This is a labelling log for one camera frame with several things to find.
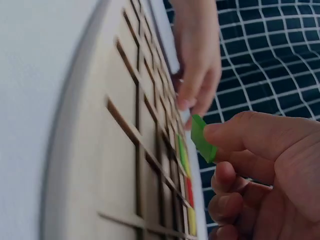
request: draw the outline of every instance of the knuckle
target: knuckle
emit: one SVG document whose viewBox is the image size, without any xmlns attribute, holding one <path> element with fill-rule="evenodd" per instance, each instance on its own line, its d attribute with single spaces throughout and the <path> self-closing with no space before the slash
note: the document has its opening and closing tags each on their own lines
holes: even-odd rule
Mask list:
<svg viewBox="0 0 320 240">
<path fill-rule="evenodd" d="M 257 118 L 258 115 L 259 115 L 259 113 L 256 111 L 242 111 L 240 113 L 237 113 L 233 117 L 233 120 L 238 123 L 247 123 L 247 122 L 252 121 L 252 119 Z"/>
<path fill-rule="evenodd" d="M 210 217 L 212 218 L 212 220 L 217 220 L 216 218 L 216 213 L 217 213 L 217 209 L 218 209 L 218 200 L 219 200 L 219 196 L 215 195 L 209 202 L 208 205 L 208 212 L 210 214 Z"/>
</svg>

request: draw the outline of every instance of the hand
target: hand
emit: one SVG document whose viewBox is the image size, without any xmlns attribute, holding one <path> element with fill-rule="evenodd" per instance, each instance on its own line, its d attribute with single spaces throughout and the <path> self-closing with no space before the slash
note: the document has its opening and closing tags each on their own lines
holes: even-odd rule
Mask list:
<svg viewBox="0 0 320 240">
<path fill-rule="evenodd" d="M 204 134 L 219 147 L 210 239 L 320 239 L 319 122 L 242 112 Z"/>
<path fill-rule="evenodd" d="M 214 0 L 172 0 L 174 38 L 180 71 L 173 76 L 180 110 L 192 108 L 201 117 L 208 111 L 221 77 L 219 22 Z M 191 119 L 185 128 L 191 128 Z"/>
</svg>

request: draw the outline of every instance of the white grid lines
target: white grid lines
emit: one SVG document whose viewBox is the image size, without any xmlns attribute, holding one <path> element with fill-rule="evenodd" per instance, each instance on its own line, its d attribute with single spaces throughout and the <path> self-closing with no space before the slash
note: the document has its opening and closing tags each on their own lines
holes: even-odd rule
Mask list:
<svg viewBox="0 0 320 240">
<path fill-rule="evenodd" d="M 246 91 L 246 87 L 245 87 L 245 85 L 243 84 L 243 82 L 241 81 L 241 78 L 239 77 L 239 75 L 238 75 L 238 73 L 237 73 L 237 70 L 236 70 L 236 68 L 234 67 L 234 65 L 233 65 L 233 63 L 232 63 L 232 61 L 231 61 L 231 59 L 230 59 L 230 57 L 229 57 L 229 55 L 228 55 L 228 51 L 227 51 L 226 44 L 225 44 L 225 42 L 224 42 L 224 37 L 223 37 L 223 35 L 222 35 L 221 30 L 220 30 L 220 41 L 221 41 L 223 50 L 224 50 L 224 52 L 225 52 L 225 54 L 226 54 L 226 56 L 227 56 L 226 58 L 227 58 L 227 60 L 229 61 L 230 65 L 231 65 L 231 67 L 232 67 L 232 70 L 233 70 L 236 78 L 238 79 L 238 81 L 239 81 L 239 83 L 240 83 L 240 85 L 241 85 L 241 88 L 243 89 L 243 93 L 244 93 L 245 99 L 246 99 L 246 101 L 247 101 L 247 104 L 248 104 L 248 106 L 249 106 L 249 109 L 252 111 L 253 108 L 252 108 L 252 106 L 251 106 L 250 99 L 249 99 L 248 93 L 247 93 L 247 91 Z"/>
</svg>

